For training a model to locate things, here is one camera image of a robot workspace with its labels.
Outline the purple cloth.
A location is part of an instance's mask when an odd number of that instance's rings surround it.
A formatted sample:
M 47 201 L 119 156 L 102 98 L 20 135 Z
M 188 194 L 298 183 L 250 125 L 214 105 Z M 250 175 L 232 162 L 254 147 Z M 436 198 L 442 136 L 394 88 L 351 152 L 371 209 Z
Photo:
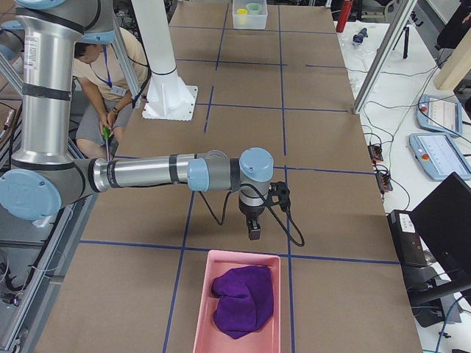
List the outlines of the purple cloth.
M 262 329 L 274 312 L 272 275 L 267 266 L 231 268 L 213 280 L 211 294 L 218 299 L 214 324 L 232 339 Z

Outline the yellow plastic cup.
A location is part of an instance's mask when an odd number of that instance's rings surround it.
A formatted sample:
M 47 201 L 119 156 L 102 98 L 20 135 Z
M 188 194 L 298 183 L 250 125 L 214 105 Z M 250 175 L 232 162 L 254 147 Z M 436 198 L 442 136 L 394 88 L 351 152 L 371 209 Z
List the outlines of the yellow plastic cup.
M 237 16 L 243 16 L 243 15 L 247 15 L 248 14 L 248 10 L 245 9 L 245 8 L 239 8 L 236 10 L 236 15 Z

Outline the light green bowl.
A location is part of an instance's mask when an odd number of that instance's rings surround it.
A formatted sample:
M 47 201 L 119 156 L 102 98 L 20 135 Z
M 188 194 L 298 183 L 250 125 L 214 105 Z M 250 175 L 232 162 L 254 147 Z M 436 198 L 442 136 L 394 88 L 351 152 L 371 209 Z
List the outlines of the light green bowl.
M 263 6 L 259 3 L 252 2 L 248 3 L 245 8 L 248 15 L 261 15 Z

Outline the black power box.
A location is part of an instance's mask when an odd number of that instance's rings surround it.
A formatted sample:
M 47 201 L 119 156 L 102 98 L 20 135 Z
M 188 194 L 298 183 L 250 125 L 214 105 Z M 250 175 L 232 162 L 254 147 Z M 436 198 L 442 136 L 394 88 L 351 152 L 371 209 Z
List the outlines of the black power box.
M 401 265 L 426 267 L 424 249 L 411 220 L 410 212 L 393 210 L 387 215 L 394 248 Z

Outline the clear plastic storage box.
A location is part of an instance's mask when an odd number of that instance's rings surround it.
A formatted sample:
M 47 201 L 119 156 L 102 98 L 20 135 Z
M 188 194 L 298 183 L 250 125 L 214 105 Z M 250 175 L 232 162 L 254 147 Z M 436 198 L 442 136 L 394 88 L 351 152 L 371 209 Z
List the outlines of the clear plastic storage box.
M 259 3 L 263 6 L 261 15 L 236 15 L 237 9 L 245 8 L 248 3 L 252 2 Z M 264 0 L 233 0 L 232 17 L 234 29 L 265 29 L 268 17 L 267 3 Z

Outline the pink plastic tray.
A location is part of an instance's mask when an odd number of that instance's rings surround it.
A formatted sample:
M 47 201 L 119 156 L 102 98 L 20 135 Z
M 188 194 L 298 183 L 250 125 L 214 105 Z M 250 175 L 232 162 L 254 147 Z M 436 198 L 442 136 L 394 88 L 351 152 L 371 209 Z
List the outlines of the pink plastic tray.
M 194 352 L 280 352 L 280 258 L 211 250 Z

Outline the lower teach pendant tablet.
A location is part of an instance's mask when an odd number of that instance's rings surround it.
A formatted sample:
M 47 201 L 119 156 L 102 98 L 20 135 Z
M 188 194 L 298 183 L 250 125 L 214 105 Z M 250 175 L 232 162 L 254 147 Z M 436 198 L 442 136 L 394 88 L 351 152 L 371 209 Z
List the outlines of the lower teach pendant tablet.
M 470 164 L 452 138 L 445 133 L 413 133 L 408 143 L 424 172 L 435 181 L 456 173 L 470 180 Z

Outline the teach pendant tablet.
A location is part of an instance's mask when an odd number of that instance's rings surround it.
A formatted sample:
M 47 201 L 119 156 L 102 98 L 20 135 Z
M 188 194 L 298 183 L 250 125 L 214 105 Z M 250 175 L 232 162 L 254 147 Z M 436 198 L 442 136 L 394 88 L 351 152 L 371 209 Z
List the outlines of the teach pendant tablet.
M 422 129 L 457 137 L 462 133 L 461 105 L 457 101 L 424 94 L 417 104 L 417 123 Z
M 408 143 L 424 172 L 435 181 L 456 173 L 470 180 L 470 164 L 452 138 L 445 133 L 413 133 Z

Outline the black computer monitor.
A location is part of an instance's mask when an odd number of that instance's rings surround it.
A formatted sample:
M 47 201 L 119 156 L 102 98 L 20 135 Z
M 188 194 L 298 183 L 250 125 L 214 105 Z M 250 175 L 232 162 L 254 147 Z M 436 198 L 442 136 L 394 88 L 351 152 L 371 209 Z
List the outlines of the black computer monitor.
M 424 198 L 410 218 L 451 279 L 470 276 L 470 186 L 457 173 Z

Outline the folded dark blue umbrella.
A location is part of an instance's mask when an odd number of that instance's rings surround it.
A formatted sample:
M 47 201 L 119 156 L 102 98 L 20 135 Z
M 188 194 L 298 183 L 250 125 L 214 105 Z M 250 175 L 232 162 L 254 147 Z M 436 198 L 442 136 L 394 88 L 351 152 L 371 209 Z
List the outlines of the folded dark blue umbrella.
M 358 33 L 353 35 L 353 44 L 360 45 L 364 42 L 364 39 L 368 37 L 367 28 L 362 28 Z

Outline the upper teach pendant tablet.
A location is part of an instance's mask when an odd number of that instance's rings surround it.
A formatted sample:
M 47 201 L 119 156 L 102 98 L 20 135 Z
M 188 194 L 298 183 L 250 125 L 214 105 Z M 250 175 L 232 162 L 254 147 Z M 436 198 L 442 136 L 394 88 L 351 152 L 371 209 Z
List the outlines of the upper teach pendant tablet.
M 424 94 L 417 104 L 417 123 L 422 129 L 457 137 L 462 133 L 461 105 L 457 101 Z

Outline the seated person beige shirt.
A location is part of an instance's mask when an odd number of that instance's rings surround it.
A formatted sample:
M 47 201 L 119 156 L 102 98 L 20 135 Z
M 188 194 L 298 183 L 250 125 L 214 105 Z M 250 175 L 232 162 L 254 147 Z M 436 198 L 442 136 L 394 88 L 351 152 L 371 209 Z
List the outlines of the seated person beige shirt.
M 132 93 L 110 44 L 76 43 L 73 76 L 89 101 L 76 133 L 79 150 L 88 158 L 106 158 L 106 139 L 121 141 L 132 115 Z

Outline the red bottle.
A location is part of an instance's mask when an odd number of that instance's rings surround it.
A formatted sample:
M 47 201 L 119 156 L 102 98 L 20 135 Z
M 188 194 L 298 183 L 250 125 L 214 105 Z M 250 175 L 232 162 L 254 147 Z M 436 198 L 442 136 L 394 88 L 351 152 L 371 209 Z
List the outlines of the red bottle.
M 353 2 L 354 2 L 353 0 L 344 0 L 338 20 L 337 20 L 337 25 L 336 25 L 337 33 L 342 33 L 344 31 L 344 28 L 350 16 L 351 9 L 353 7 Z

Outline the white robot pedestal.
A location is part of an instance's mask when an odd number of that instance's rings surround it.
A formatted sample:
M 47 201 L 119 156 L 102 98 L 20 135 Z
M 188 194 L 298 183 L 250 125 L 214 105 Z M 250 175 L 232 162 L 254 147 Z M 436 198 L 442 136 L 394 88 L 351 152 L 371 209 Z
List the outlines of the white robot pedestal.
M 143 117 L 190 121 L 198 87 L 186 85 L 177 72 L 164 2 L 137 0 L 132 6 L 151 71 Z

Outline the aluminium frame post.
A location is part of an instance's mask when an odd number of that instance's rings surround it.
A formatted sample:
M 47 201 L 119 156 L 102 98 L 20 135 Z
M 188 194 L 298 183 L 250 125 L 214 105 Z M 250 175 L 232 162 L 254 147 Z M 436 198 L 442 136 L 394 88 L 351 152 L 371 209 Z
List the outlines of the aluminium frame post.
M 353 105 L 353 113 L 359 114 L 367 99 L 369 98 L 375 83 L 380 76 L 380 72 L 385 64 L 390 52 L 392 51 L 393 45 L 399 39 L 400 34 L 406 22 L 414 9 L 417 0 L 400 1 L 397 13 L 393 21 L 389 24 L 386 34 L 376 52 L 375 58 L 372 61 L 370 69 L 366 75 L 366 78 L 358 92 Z

